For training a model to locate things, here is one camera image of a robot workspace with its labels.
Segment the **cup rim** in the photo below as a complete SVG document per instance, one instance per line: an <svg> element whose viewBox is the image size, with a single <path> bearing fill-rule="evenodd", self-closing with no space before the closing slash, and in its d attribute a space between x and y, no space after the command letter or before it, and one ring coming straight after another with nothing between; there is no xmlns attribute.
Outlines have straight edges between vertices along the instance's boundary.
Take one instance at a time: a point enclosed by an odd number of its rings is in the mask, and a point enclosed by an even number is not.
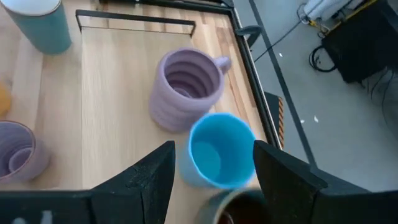
<svg viewBox="0 0 398 224"><path fill-rule="evenodd" d="M213 180L210 180L208 177L206 177L205 175L203 175L203 173L199 170L195 160L193 159L192 156L192 147L190 145L190 143L192 142L192 136L193 133L196 131L198 125L200 125L202 122L204 122L204 120L206 120L207 118L213 117L213 116L227 116L229 118L234 119L235 121L239 122L240 124L242 124L246 129L249 130L249 132L251 133L252 137L254 140L256 140L256 136L254 135L253 131L251 130L250 126L244 122L241 118L234 116L231 113L207 113L205 114L203 117L201 117L198 121L195 122L195 124L193 124L190 133L189 133L189 138L188 138L188 153L190 156L190 159L193 162L193 165L195 167L195 170L198 172L199 176L204 179L207 183L209 183L210 185L220 188L220 189L235 189L237 187L243 187L244 185L246 185L253 177L255 174L255 169L253 169L252 174L249 175L247 178L243 179L242 181L239 181L241 185L237 185L237 184L220 184L217 183Z"/></svg>
<svg viewBox="0 0 398 224"><path fill-rule="evenodd" d="M218 71L218 75L219 75L219 78L220 78L220 84L218 85L218 87L210 95L208 95L206 97L202 97L202 98L189 98L189 97L186 97L186 96L183 96L183 95L179 94L177 91L175 91L170 86L169 82L166 79L166 75L165 75L165 72L164 72L165 64L168 61L169 57L171 57L174 54L178 54L180 52L192 52L194 54L198 54L198 55L201 55L203 57L206 57L209 61L213 62L214 67ZM222 71L221 71L221 69L219 67L217 67L214 59L211 58L208 54L206 54L204 52L201 52L200 50L191 48L191 47L182 47L182 48L179 48L177 50L172 50L172 51L168 52L167 54L165 54L163 56L162 60L160 60L158 68L159 68L158 72L160 72L160 74L161 74L161 75L159 75L159 77L162 80L162 82L166 83L165 86L167 87L167 89L172 92L174 97L177 97L177 98L179 98L179 100L184 101L184 102L189 102L189 101L198 102L198 101L203 101L203 100L216 101L218 99L218 93L220 93L222 91L223 87L224 87L224 77L222 75Z"/></svg>
<svg viewBox="0 0 398 224"><path fill-rule="evenodd" d="M18 125L18 126L24 128L24 129L29 133L29 135L30 135L31 138L32 138L32 152L30 153L30 155L29 155L29 157L27 158L27 160L23 163L23 165L21 165L21 166L20 166L18 169L16 169L14 172L10 172L10 173L7 174L7 175L1 176L1 177L0 177L0 181L2 181L3 179L6 179L6 178L8 178L8 177L12 177L12 176L15 175L16 173L20 172L20 171L26 166L26 164L32 159L33 154L34 154L34 152L36 151L36 138L35 138L35 136L34 136L34 134L33 134L33 131L30 130L30 128L28 128L28 127L25 126L24 124L19 123L19 122L17 122L17 121L0 120L0 125L3 124L3 123L16 124L16 125Z"/></svg>
<svg viewBox="0 0 398 224"><path fill-rule="evenodd" d="M18 14L18 15L21 15L21 16L31 16L31 17L47 16L47 15L53 13L54 11L56 11L56 10L60 7L61 4L62 4L62 0L59 0L59 1L58 1L58 4L57 4L52 10L50 10L50 11L47 11L47 12L42 13L42 14L34 14L34 13L29 14L29 13L23 13L23 12L19 12L19 11L12 10L12 9L10 9L9 7L7 7L7 6L3 3L2 0L0 0L0 5L2 5L7 11L12 12L12 13L15 13L15 14Z"/></svg>
<svg viewBox="0 0 398 224"><path fill-rule="evenodd" d="M236 199L238 196L244 195L249 192L260 192L262 193L262 190L258 187L248 187L245 189L239 189L239 190L231 190L225 198L222 199L220 205L218 206L216 210L216 214L213 218L213 221L211 224L218 224L218 221L221 218L221 214L223 211L226 209L226 207L231 203L234 199Z"/></svg>

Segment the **mug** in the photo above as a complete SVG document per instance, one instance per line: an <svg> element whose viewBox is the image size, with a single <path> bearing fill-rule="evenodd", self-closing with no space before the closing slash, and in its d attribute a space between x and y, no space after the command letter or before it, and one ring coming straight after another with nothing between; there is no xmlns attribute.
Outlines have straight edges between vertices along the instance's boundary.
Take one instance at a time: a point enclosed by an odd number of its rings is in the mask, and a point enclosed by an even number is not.
<svg viewBox="0 0 398 224"><path fill-rule="evenodd" d="M37 50L60 54L72 44L61 0L0 0Z"/></svg>
<svg viewBox="0 0 398 224"><path fill-rule="evenodd" d="M225 191L202 206L196 224L271 223L267 202L260 189Z"/></svg>
<svg viewBox="0 0 398 224"><path fill-rule="evenodd" d="M229 113L207 114L192 127L178 160L182 179L197 187L235 189L254 175L253 132Z"/></svg>
<svg viewBox="0 0 398 224"><path fill-rule="evenodd" d="M11 95L5 84L0 82L0 118L5 116L11 107Z"/></svg>
<svg viewBox="0 0 398 224"><path fill-rule="evenodd" d="M23 124L0 121L0 183L24 182L38 176L50 155Z"/></svg>
<svg viewBox="0 0 398 224"><path fill-rule="evenodd" d="M228 57L213 59L196 49L167 53L158 64L150 95L152 119L169 131L188 131L219 100L230 68Z"/></svg>

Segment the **black cable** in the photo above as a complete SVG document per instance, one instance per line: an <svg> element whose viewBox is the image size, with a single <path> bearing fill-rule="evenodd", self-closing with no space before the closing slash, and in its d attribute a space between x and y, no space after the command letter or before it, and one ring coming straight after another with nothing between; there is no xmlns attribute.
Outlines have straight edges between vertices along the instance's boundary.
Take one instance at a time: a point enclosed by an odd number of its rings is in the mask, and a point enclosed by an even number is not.
<svg viewBox="0 0 398 224"><path fill-rule="evenodd" d="M309 62L309 64L311 65L311 67L313 68L313 69L315 69L315 70L317 70L317 71L319 71L319 72L332 72L332 71L334 71L334 70L336 70L336 65L334 65L333 67L331 67L331 68L329 68L329 69L324 69L324 68L320 68L319 66L318 66L318 64L320 64L320 61L319 61L319 56L317 56L317 57L315 57L316 56L316 53L320 50L320 49L324 49L325 47L324 46L319 46L319 47L317 47L317 48L315 48L311 53L310 53L310 55L308 56L308 62Z"/></svg>
<svg viewBox="0 0 398 224"><path fill-rule="evenodd" d="M391 78L390 78L390 80L388 81L387 86L386 86L386 89L384 90L384 93L383 93L383 98L382 98L382 101L381 101L381 113L382 113L382 115L383 115L383 119L384 119L384 122L386 123L387 128L389 128L390 131L391 131L393 134L395 134L395 133L393 132L393 130L391 130L390 126L388 125L387 118L386 118L386 114L385 114L385 112L384 112L384 101L385 101L385 99L386 99L386 93L387 93L388 88L390 87L391 80L392 80L393 77L394 77L394 71L392 71Z"/></svg>
<svg viewBox="0 0 398 224"><path fill-rule="evenodd" d="M300 23L301 23L301 21L298 21L298 23L296 23L289 31L287 31L285 35L283 35L277 42L272 44L269 48L267 48L267 50L265 52L263 52L260 56L258 56L258 58L256 58L254 60L254 63L257 62L264 54L266 54L268 52L268 50L272 49L275 45L277 45L280 41L282 41L286 36L288 36L297 26L300 25Z"/></svg>
<svg viewBox="0 0 398 224"><path fill-rule="evenodd" d="M381 79L382 79L384 76L387 75L388 71L389 71L389 70L386 70L386 72L380 76L380 78L377 80L376 84L374 84L374 86L372 87L372 90L371 90L371 101L372 101L372 98L373 98L373 91L374 91L374 89L376 88L377 84L379 84L379 82L381 81Z"/></svg>
<svg viewBox="0 0 398 224"><path fill-rule="evenodd" d="M393 82L394 82L394 80L395 80L395 79L397 79L397 77L394 77L394 78L392 79L392 81L391 81L391 84L393 84ZM382 88L383 88L383 86L382 86L382 85L380 85L380 86L379 86L379 88L377 89L377 92L379 92L379 93L380 93L380 92L381 92L381 90L382 90Z"/></svg>

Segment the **mug handle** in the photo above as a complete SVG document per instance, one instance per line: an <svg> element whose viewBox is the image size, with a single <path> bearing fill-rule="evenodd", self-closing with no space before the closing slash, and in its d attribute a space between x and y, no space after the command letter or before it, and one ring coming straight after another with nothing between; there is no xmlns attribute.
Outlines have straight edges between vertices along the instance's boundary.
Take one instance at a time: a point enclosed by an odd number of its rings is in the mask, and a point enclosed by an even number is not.
<svg viewBox="0 0 398 224"><path fill-rule="evenodd" d="M215 59L216 65L221 69L223 75L225 75L231 68L231 59L229 57L221 56Z"/></svg>

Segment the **dark mug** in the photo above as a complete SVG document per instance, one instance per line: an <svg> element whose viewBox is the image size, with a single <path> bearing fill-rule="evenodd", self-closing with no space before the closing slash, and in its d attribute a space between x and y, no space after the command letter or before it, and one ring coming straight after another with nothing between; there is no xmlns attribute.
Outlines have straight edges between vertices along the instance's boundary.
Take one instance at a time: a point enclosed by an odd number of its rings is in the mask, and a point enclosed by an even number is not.
<svg viewBox="0 0 398 224"><path fill-rule="evenodd" d="M195 224L270 223L266 200L260 189L226 191L202 206Z"/></svg>
<svg viewBox="0 0 398 224"><path fill-rule="evenodd" d="M167 53L158 64L150 96L152 119L169 131L189 130L223 94L230 68L228 57L213 59L197 49Z"/></svg>

